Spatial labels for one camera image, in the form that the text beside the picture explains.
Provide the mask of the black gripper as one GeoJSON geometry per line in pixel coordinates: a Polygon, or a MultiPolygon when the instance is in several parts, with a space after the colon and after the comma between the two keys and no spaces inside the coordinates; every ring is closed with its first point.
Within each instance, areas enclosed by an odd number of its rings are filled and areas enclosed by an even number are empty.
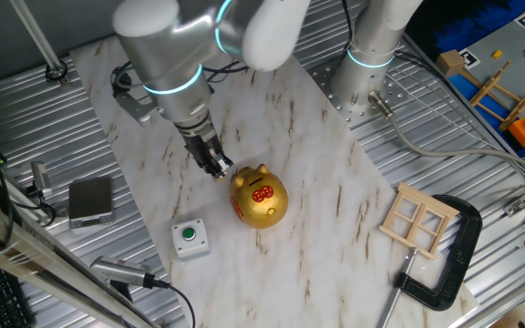
{"type": "Polygon", "coordinates": [[[186,149],[201,169],[212,173],[215,179],[222,179],[227,175],[233,162],[220,153],[220,142],[210,120],[203,120],[195,126],[181,127],[180,133],[186,143],[186,149]]]}

